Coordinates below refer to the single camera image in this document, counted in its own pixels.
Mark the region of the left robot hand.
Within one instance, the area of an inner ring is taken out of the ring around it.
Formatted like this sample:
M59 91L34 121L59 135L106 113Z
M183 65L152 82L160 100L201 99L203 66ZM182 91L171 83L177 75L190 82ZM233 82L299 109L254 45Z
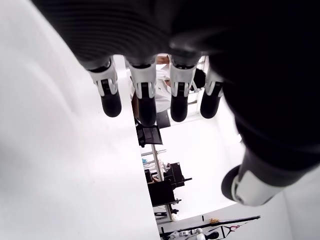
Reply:
M181 122L198 61L200 112L224 97L245 144L223 195L261 206L320 164L320 6L313 0L36 0L89 72L104 113L122 110L114 55L126 58L143 125L156 120L156 56L170 56L171 117Z

